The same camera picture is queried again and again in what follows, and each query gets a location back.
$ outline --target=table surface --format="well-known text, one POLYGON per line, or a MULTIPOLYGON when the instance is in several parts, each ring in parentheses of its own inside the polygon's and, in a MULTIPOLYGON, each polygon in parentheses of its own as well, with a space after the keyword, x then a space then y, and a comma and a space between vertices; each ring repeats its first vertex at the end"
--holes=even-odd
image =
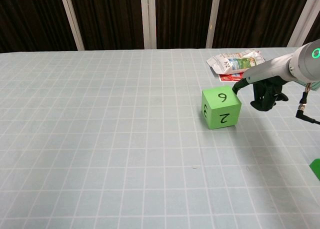
MULTIPOLYGON (((232 85, 206 60, 239 51, 0 54, 0 228, 319 228, 320 127, 295 119, 301 85, 269 112, 242 89, 236 126, 200 113, 202 89, 232 85)), ((320 93, 308 102, 320 119, 320 93)))

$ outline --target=brown curtain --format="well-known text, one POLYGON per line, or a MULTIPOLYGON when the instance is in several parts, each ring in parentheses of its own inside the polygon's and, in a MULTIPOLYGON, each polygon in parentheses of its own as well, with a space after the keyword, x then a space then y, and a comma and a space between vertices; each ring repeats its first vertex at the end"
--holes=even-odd
POLYGON ((286 47, 306 1, 220 0, 212 47, 286 47))
POLYGON ((155 0, 158 49, 205 48, 212 0, 155 0))
POLYGON ((304 44, 311 43, 317 39, 320 39, 320 13, 318 13, 318 16, 316 17, 308 35, 306 36, 304 44))
POLYGON ((143 49, 141 0, 72 0, 86 50, 143 49))
POLYGON ((62 0, 0 0, 0 53, 77 50, 62 0))

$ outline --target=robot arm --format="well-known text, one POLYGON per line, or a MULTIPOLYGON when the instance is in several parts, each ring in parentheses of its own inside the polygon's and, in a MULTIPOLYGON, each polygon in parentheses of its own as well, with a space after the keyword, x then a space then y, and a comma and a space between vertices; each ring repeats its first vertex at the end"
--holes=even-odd
POLYGON ((303 115, 303 109, 311 82, 320 81, 320 39, 298 48, 294 53, 248 69, 243 74, 243 79, 234 84, 232 89, 237 94, 241 88, 253 84, 254 101, 250 104, 255 109, 266 112, 272 109, 276 101, 288 101, 288 97, 282 93, 282 86, 296 80, 308 83, 296 116, 317 123, 303 115))

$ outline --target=black handwritten number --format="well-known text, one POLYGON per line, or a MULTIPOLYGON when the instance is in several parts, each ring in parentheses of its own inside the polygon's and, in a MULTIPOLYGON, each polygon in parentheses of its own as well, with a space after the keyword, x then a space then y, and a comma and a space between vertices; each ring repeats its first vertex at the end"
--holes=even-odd
POLYGON ((220 97, 220 98, 223 99, 222 103, 225 102, 225 100, 227 99, 227 95, 224 94, 224 93, 220 93, 220 94, 218 95, 218 97, 220 97))
POLYGON ((208 109, 207 105, 204 104, 204 112, 203 112, 203 114, 204 114, 205 118, 207 118, 207 109, 208 109))
POLYGON ((227 120, 224 120, 224 119, 225 119, 227 116, 229 116, 229 115, 230 115, 230 113, 226 113, 226 114, 219 115, 220 117, 222 117, 220 123, 226 123, 227 120))

